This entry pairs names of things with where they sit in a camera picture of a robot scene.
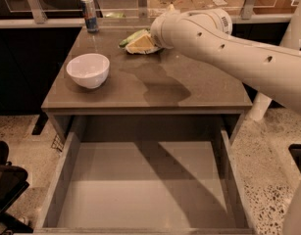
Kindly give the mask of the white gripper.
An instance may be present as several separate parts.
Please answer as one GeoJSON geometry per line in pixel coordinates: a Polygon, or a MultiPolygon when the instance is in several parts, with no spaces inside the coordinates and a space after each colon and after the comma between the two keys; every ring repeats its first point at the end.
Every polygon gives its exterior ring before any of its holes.
{"type": "Polygon", "coordinates": [[[149,34],[143,34],[130,41],[125,49],[130,54],[153,53],[156,47],[152,39],[158,47],[166,49],[178,48],[181,34],[179,24],[180,16],[180,11],[175,11],[175,6],[170,4],[167,7],[167,12],[152,22],[150,27],[151,36],[149,34]]]}

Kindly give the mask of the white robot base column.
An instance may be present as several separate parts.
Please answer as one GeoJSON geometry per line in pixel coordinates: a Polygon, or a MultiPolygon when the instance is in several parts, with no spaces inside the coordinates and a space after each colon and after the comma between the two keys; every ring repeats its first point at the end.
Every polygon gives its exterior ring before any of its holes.
{"type": "Polygon", "coordinates": [[[264,117],[271,102],[272,99],[270,97],[258,92],[255,96],[253,106],[248,113],[248,117],[255,121],[261,120],[264,117]]]}

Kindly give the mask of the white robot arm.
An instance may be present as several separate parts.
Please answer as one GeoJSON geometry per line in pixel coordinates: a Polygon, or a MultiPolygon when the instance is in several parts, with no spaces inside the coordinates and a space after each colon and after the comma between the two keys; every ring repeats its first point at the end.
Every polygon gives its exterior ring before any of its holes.
{"type": "MultiPolygon", "coordinates": [[[[301,116],[301,51],[233,37],[231,24],[229,14],[223,9],[181,13],[171,5],[151,24],[148,38],[156,47],[147,47],[143,52],[175,48],[188,58],[232,75],[301,116]]],[[[269,231],[267,211],[262,221],[259,210],[255,211],[255,207],[268,204],[268,197],[264,197],[265,202],[260,200],[260,204],[254,202],[255,193],[268,194],[268,190],[259,190],[258,181],[259,175],[268,172],[268,168],[259,172],[264,155],[261,150],[255,152],[251,163],[250,159],[242,159],[241,152],[233,151],[231,158],[233,172],[239,173],[238,183],[243,186],[242,200],[246,201],[251,221],[259,225],[256,232],[264,235],[267,231],[272,235],[276,228],[269,231]]],[[[301,235],[301,180],[294,186],[279,235],[301,235]]]]}

